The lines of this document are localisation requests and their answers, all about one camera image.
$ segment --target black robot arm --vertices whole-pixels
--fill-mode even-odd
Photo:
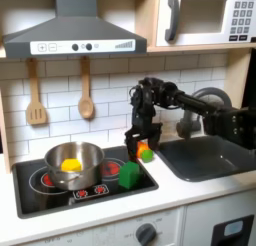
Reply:
[[[145,78],[133,88],[131,97],[132,128],[125,133],[130,158],[136,159],[137,142],[147,139],[155,150],[161,136],[162,123],[153,123],[154,106],[168,110],[182,108],[203,117],[204,131],[218,135],[247,149],[256,148],[256,109],[218,108],[186,95],[172,82]]]

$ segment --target wooden spatula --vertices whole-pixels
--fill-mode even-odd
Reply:
[[[35,59],[27,60],[28,74],[30,79],[31,102],[27,107],[27,122],[31,125],[43,124],[47,121],[46,111],[39,101],[37,62]]]
[[[90,60],[81,59],[82,76],[82,98],[79,101],[78,109],[81,116],[85,119],[91,118],[94,114],[93,102],[90,98]]]

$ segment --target black sink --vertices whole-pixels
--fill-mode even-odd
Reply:
[[[161,143],[157,154],[181,179],[199,182],[256,169],[256,157],[219,137]]]

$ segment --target silver range hood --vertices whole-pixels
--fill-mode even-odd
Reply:
[[[145,53],[147,40],[97,17],[97,0],[56,0],[56,18],[4,36],[7,58]]]

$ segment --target stovetop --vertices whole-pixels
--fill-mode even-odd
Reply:
[[[119,169],[129,157],[125,147],[104,149],[101,183],[79,191],[63,191],[53,185],[44,160],[18,163],[14,166],[17,212],[20,218],[78,208],[155,190],[156,182],[140,165],[140,178],[130,190],[118,184]]]

